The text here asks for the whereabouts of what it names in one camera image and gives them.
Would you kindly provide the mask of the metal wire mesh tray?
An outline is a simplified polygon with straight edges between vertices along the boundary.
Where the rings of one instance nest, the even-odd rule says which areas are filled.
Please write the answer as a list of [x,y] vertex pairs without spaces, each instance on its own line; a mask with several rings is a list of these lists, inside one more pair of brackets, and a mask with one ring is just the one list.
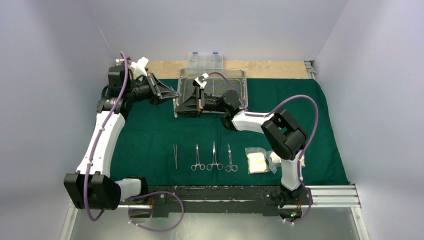
[[179,72],[177,91],[180,96],[173,101],[174,110],[190,98],[195,91],[194,79],[204,73],[213,73],[206,79],[205,94],[220,97],[225,91],[235,89],[244,107],[249,105],[247,75],[243,69],[186,67]]

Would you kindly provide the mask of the silver tweezers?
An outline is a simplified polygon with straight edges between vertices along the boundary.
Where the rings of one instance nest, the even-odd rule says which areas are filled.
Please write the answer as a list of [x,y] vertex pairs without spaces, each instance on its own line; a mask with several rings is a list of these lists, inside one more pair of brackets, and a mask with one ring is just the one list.
[[173,144],[173,154],[174,154],[175,169],[177,169],[178,168],[178,145],[176,143]]

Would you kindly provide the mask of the dark green surgical drape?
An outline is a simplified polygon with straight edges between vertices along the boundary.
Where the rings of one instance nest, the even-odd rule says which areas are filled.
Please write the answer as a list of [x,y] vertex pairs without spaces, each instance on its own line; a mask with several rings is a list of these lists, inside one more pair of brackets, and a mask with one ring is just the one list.
[[[329,117],[326,97],[313,79],[247,80],[248,110],[267,112],[288,97],[307,95],[314,100],[295,99],[284,107],[307,131],[314,126],[318,106],[319,121],[314,138],[305,152],[302,170],[307,185],[348,185]],[[110,177],[114,181],[127,177],[144,177],[151,186],[267,186],[278,185],[282,172],[248,174],[245,148],[271,149],[266,137],[250,131],[231,131],[223,127],[219,114],[205,113],[198,118],[175,117],[168,101],[151,105],[148,101],[133,105],[120,132],[113,152]],[[222,170],[206,165],[212,162],[215,142],[218,163]],[[228,143],[236,172],[226,172],[229,164]],[[173,144],[177,144],[177,169]],[[205,170],[191,170],[196,162],[196,144],[200,163]]]

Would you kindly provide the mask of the silver hemostat forceps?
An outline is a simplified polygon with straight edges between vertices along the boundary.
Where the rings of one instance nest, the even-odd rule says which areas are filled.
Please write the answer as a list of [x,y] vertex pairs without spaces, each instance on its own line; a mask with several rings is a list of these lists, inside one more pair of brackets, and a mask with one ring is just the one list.
[[196,156],[195,156],[195,164],[191,166],[192,171],[196,171],[197,169],[203,171],[205,170],[206,165],[200,162],[200,152],[199,152],[199,145],[196,144]]
[[206,170],[211,171],[214,167],[216,167],[216,169],[219,171],[223,169],[223,165],[221,163],[218,163],[215,142],[213,142],[213,145],[212,145],[212,161],[211,163],[206,165]]

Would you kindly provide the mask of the silver surgical scissors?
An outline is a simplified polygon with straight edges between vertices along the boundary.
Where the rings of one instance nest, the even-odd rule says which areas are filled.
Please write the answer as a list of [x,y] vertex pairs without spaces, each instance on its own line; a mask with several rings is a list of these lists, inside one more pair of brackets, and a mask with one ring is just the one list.
[[226,172],[237,172],[238,166],[233,163],[232,150],[231,150],[231,146],[230,146],[229,143],[227,144],[227,152],[228,152],[228,165],[225,167],[225,171]]

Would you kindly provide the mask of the white gauze packet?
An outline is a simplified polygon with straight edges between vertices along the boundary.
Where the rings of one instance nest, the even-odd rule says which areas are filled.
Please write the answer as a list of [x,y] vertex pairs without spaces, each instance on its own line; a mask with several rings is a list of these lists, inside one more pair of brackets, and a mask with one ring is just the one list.
[[269,171],[266,161],[266,150],[261,147],[245,148],[248,174],[262,174]]

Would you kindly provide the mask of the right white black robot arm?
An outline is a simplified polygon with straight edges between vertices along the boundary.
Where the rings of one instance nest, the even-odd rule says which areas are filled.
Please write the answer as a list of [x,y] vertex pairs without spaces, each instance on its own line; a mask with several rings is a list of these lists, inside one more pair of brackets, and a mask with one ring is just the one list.
[[266,113],[249,112],[232,87],[221,96],[205,93],[208,74],[204,73],[193,81],[194,91],[183,103],[174,108],[177,114],[186,114],[197,118],[203,111],[223,112],[222,125],[232,131],[249,131],[263,134],[273,152],[280,157],[282,177],[280,196],[288,204],[300,198],[302,190],[301,158],[313,136],[282,106],[294,99],[314,100],[304,94],[291,96],[283,100],[273,110]]

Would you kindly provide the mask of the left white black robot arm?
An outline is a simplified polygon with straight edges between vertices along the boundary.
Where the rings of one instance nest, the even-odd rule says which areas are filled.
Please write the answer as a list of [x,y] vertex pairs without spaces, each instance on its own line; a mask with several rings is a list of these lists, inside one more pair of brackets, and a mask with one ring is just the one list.
[[149,199],[143,177],[111,179],[111,163],[119,135],[134,103],[158,105],[179,97],[147,68],[149,60],[118,59],[108,69],[107,85],[96,106],[96,122],[88,149],[74,173],[64,177],[64,187],[74,206],[86,210],[115,210],[131,199],[138,205]]

